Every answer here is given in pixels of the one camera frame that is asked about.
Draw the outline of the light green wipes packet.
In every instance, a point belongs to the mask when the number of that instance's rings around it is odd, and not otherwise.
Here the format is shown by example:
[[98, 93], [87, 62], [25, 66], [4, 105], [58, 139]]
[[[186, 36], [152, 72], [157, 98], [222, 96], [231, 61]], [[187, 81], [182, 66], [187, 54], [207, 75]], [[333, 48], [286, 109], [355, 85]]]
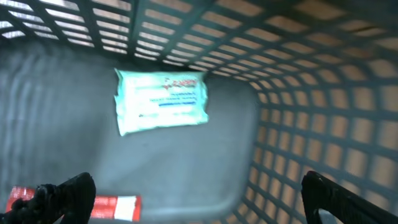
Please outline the light green wipes packet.
[[205, 72], [115, 70], [114, 96], [119, 134], [207, 123]]

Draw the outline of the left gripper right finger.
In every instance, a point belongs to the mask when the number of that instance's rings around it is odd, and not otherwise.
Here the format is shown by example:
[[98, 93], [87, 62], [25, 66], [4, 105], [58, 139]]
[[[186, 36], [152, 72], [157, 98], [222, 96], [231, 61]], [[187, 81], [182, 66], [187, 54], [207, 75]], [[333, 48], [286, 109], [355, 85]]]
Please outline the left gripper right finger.
[[397, 216], [377, 207], [315, 171], [302, 179], [302, 200], [308, 224], [395, 224]]

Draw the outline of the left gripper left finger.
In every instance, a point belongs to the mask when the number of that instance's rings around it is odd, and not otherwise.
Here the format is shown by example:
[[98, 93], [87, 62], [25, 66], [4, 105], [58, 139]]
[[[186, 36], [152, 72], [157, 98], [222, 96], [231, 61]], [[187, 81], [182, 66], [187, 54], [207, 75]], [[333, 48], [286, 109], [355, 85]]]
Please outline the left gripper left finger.
[[42, 184], [36, 189], [13, 188], [8, 211], [1, 224], [87, 224], [94, 208], [96, 185], [83, 172], [60, 185]]

